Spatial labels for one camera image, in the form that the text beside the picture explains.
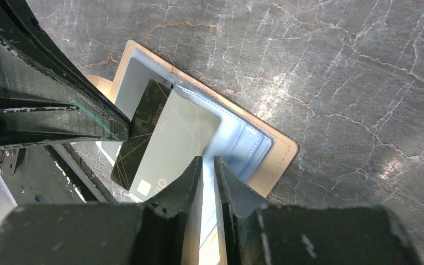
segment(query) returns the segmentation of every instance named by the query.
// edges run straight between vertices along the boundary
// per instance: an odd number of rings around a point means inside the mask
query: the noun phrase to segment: card chip
[[[137,191],[140,194],[147,196],[151,188],[152,188],[152,185],[149,182],[142,179],[139,183],[139,186],[137,187]]]

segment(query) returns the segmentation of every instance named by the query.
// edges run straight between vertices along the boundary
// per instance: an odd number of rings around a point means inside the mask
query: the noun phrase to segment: metal bracket
[[[0,264],[197,264],[202,189],[195,157],[142,204],[18,207],[0,228]]]
[[[1,165],[1,174],[6,174],[8,176],[13,176],[15,170],[19,166],[19,162],[22,161],[24,153],[20,155],[20,149],[10,149],[0,151],[4,153],[4,160]]]

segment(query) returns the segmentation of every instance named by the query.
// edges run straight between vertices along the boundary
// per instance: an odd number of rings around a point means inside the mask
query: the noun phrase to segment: stitching
[[[282,161],[280,162],[279,166],[277,166],[277,168],[275,169],[274,173],[272,173],[271,177],[267,180],[266,185],[261,189],[264,190],[265,188],[267,188],[267,186],[269,186],[269,183],[271,182],[271,179],[275,176],[275,174],[277,173],[277,171],[279,170],[279,168],[282,166],[282,164],[284,163],[285,159],[288,157],[288,155],[290,154],[290,150],[287,152],[287,154],[284,156],[284,158],[282,159]]]
[[[248,155],[248,158],[246,159],[246,161],[245,162],[243,162],[243,163],[241,163],[241,166],[240,166],[240,168],[238,169],[239,171],[241,171],[242,169],[243,169],[243,167],[245,166],[245,164],[247,164],[247,163],[249,163],[249,161],[251,160],[251,157],[254,155],[254,152],[255,152],[255,150],[256,150],[256,147],[257,147],[257,145],[258,144],[260,144],[260,143],[262,143],[262,140],[263,139],[261,139],[260,137],[259,137],[259,135],[258,134],[255,134],[255,137],[256,138],[258,138],[258,141],[256,141],[256,143],[255,143],[255,145],[254,145],[254,147],[253,147],[253,149],[251,149],[251,153]]]
[[[269,146],[270,144],[272,144],[272,141],[269,139],[269,138],[265,138],[265,139],[263,139],[263,141],[266,141],[267,143],[267,146]],[[267,154],[269,154],[269,152],[263,152],[260,156],[259,156],[259,158],[258,158],[258,161],[260,161],[265,155],[267,155]],[[247,175],[249,175],[248,176],[248,178],[251,176],[251,171],[255,171],[256,170],[256,168],[258,167],[258,166],[260,166],[261,165],[261,163],[259,163],[259,165],[256,165],[252,170],[250,170],[250,169],[248,169],[248,172],[246,173]]]
[[[214,102],[212,102],[212,101],[210,101],[210,100],[208,100],[208,99],[204,98],[203,96],[200,96],[199,94],[197,94],[197,93],[195,93],[195,92],[189,91],[189,90],[187,90],[187,89],[185,89],[185,88],[182,88],[182,87],[180,87],[180,89],[181,89],[183,92],[185,92],[185,93],[188,93],[188,94],[192,95],[193,97],[196,97],[196,98],[198,98],[198,99],[201,99],[202,101],[206,101],[207,103],[209,103],[209,104],[213,105],[214,107],[218,108],[218,110],[219,110],[220,112],[222,112],[222,113],[224,113],[224,114],[226,114],[226,115],[228,115],[228,116],[230,116],[230,117],[234,118],[236,121],[240,121],[240,120],[239,120],[237,117],[235,117],[234,115],[231,115],[230,113],[225,112],[225,111],[222,109],[222,108],[223,108],[222,106],[215,104]]]
[[[235,143],[233,144],[233,147],[231,148],[230,152],[229,152],[229,153],[228,153],[228,155],[227,155],[227,160],[229,160],[229,159],[230,159],[231,154],[235,151],[236,146],[238,145],[238,142],[241,140],[241,138],[243,137],[243,134],[245,133],[246,127],[247,127],[247,126],[245,126],[245,127],[244,127],[241,131],[240,131],[240,135],[239,135],[239,136],[238,136],[238,138],[236,139]]]

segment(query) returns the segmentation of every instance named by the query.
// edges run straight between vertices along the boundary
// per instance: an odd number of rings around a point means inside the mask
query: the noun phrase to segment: gray marble table
[[[293,138],[269,198],[381,203],[424,261],[424,0],[28,0],[83,72],[133,39]]]

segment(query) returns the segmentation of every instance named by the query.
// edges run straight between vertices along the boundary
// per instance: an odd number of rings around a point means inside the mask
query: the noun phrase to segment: card holder
[[[297,144],[131,40],[126,45],[113,81],[113,88],[117,90],[115,104],[120,104],[120,109],[130,118],[133,117],[133,109],[136,109],[138,102],[129,93],[142,93],[141,83],[150,78],[167,87],[172,86],[180,96],[202,105],[220,117],[218,130],[210,145],[203,151],[204,172],[213,172],[213,166],[207,169],[206,157],[222,155],[227,158],[240,179],[262,196],[267,196],[294,159],[298,151]],[[121,143],[101,142],[98,145],[102,149],[103,146],[113,145],[107,148],[110,154],[106,155],[114,163]]]

